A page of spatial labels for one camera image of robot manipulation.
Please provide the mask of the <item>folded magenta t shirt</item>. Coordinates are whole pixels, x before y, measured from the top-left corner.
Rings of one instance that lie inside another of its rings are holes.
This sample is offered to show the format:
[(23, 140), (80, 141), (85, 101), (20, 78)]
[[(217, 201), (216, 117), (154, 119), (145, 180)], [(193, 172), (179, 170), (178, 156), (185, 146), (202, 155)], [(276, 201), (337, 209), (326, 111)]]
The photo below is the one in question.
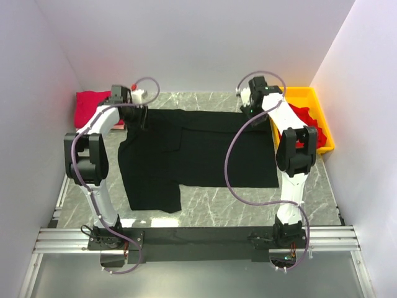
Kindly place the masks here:
[(110, 91), (82, 91), (76, 93), (76, 108), (74, 112), (74, 126), (76, 129), (84, 127), (96, 112), (97, 106), (111, 94)]

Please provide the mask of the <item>black t shirt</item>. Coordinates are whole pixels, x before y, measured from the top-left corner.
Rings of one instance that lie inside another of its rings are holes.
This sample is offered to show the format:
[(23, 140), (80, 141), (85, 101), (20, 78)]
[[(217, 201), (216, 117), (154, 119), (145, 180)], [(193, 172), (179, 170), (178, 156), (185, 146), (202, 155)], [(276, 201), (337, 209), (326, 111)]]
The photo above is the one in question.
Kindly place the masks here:
[(146, 130), (127, 129), (118, 165), (132, 210), (181, 210), (181, 186), (279, 185), (270, 122), (243, 128), (236, 112), (151, 109)]

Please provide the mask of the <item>aluminium frame rail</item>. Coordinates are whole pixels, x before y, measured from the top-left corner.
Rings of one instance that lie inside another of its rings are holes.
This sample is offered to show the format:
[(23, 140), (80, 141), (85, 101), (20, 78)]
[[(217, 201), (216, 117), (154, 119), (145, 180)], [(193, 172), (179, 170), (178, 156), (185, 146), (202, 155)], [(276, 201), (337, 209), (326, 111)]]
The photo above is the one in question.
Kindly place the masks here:
[[(30, 297), (45, 254), (89, 253), (88, 236), (77, 228), (42, 228), (39, 233), (19, 297)], [(314, 226), (310, 228), (310, 252), (349, 251), (364, 297), (375, 297), (361, 247), (352, 226)]]

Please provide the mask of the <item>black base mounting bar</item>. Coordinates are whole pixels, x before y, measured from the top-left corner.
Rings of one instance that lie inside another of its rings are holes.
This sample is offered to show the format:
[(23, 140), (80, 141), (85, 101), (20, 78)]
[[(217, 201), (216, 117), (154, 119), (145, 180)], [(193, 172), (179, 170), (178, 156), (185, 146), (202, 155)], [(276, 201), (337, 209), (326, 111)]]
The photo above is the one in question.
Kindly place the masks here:
[(268, 262), (271, 250), (294, 251), (308, 245), (308, 233), (302, 226), (122, 228), (122, 235), (116, 236), (104, 228), (83, 225), (81, 232), (89, 238), (89, 251), (110, 252), (100, 258), (108, 268), (120, 268), (122, 261)]

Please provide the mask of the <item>yellow plastic bin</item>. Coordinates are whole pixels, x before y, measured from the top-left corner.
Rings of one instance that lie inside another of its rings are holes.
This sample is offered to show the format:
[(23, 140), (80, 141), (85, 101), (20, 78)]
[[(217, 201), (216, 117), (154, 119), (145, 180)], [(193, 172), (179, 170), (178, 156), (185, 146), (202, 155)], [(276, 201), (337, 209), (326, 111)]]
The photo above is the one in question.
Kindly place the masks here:
[(333, 151), (334, 142), (323, 114), (323, 110), (314, 89), (310, 87), (289, 87), (286, 89), (285, 97), (282, 97), (280, 94), (271, 95), (270, 106), (273, 110), (269, 112), (269, 117), (272, 121), (275, 144), (280, 144), (282, 133), (286, 129), (302, 129), (307, 126), (298, 118), (289, 104), (296, 107), (309, 107), (310, 116), (318, 121), (319, 126), (327, 137), (327, 141), (325, 146), (317, 149), (317, 153), (322, 155)]

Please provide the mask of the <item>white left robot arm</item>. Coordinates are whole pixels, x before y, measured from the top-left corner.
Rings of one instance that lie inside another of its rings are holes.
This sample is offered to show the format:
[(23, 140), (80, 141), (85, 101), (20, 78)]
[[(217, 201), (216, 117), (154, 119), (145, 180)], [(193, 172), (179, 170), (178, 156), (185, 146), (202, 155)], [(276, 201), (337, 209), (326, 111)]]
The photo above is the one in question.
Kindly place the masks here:
[(88, 236), (92, 242), (103, 243), (111, 250), (124, 243), (139, 245), (123, 234), (120, 216), (111, 202), (106, 183), (109, 161), (104, 145), (104, 137), (118, 122), (126, 122), (134, 112), (147, 111), (147, 92), (139, 89), (138, 84), (113, 85), (92, 117), (75, 133), (64, 137), (66, 175), (81, 188), (93, 214), (94, 225)]

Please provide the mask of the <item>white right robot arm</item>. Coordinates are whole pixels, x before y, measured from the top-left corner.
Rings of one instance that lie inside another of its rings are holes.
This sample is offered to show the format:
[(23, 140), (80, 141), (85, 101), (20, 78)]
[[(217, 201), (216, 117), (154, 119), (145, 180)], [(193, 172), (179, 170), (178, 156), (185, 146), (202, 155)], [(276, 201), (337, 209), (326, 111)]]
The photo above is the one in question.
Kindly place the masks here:
[(280, 87), (268, 85), (263, 76), (255, 76), (248, 81), (248, 87), (237, 89), (242, 99), (242, 112), (260, 122), (258, 115), (267, 112), (281, 135), (276, 152), (276, 164), (282, 172), (283, 201), (275, 216), (272, 240), (281, 248), (304, 237), (300, 207), (308, 174), (316, 163), (316, 127), (304, 123), (286, 101)]

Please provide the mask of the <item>red t shirt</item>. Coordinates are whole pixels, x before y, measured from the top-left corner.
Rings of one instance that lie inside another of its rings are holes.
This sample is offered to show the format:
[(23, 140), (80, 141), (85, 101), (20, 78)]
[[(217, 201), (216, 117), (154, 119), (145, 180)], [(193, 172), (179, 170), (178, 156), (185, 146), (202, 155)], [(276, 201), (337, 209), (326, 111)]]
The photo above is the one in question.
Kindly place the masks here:
[(298, 116), (298, 118), (303, 121), (307, 126), (314, 126), (317, 129), (317, 149), (325, 146), (327, 137), (325, 136), (322, 128), (319, 126), (318, 121), (312, 116), (310, 116), (310, 108), (309, 107), (296, 107), (292, 104), (289, 104), (294, 113)]

